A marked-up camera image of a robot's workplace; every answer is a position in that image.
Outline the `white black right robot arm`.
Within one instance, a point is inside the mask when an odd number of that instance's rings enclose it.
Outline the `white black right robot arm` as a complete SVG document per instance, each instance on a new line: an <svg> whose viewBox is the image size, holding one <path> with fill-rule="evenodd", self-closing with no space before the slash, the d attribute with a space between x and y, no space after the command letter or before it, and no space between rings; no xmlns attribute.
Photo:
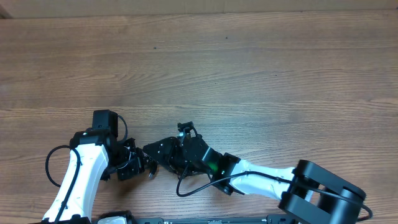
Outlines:
<svg viewBox="0 0 398 224"><path fill-rule="evenodd" d="M284 169L257 166L215 151L201 136L165 138L143 151L181 179L208 174L210 185L225 194L273 198L297 223L357 223L373 216L363 190L310 161ZM368 213L364 218L361 210Z"/></svg>

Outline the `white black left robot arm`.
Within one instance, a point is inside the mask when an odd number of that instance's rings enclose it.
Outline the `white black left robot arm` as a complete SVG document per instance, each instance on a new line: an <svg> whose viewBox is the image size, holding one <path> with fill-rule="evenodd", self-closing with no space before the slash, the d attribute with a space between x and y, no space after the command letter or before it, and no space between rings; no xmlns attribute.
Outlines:
<svg viewBox="0 0 398 224"><path fill-rule="evenodd" d="M135 140L118 139L123 117L111 110L96 110L92 126L75 133L66 148L70 161L58 194L42 223L91 223L99 182L116 174L129 180L145 171L145 156Z"/></svg>

